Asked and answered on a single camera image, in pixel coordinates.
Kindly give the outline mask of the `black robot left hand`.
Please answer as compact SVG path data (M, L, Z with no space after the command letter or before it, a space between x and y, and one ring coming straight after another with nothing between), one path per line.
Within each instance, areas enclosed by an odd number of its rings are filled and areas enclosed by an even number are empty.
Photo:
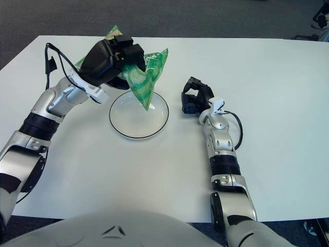
M107 84L119 90L128 90L128 82L119 78L126 65L136 65L145 72L144 50L129 36L115 36L93 46L82 62L79 75L93 86Z

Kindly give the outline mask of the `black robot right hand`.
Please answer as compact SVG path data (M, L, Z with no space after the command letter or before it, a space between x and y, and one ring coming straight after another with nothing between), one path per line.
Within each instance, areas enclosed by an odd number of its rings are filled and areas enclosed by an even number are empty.
M187 94L190 89L196 90L197 95ZM190 77L181 93L182 111L185 114L200 114L210 108L209 99L213 97L213 92L208 85L197 78Z

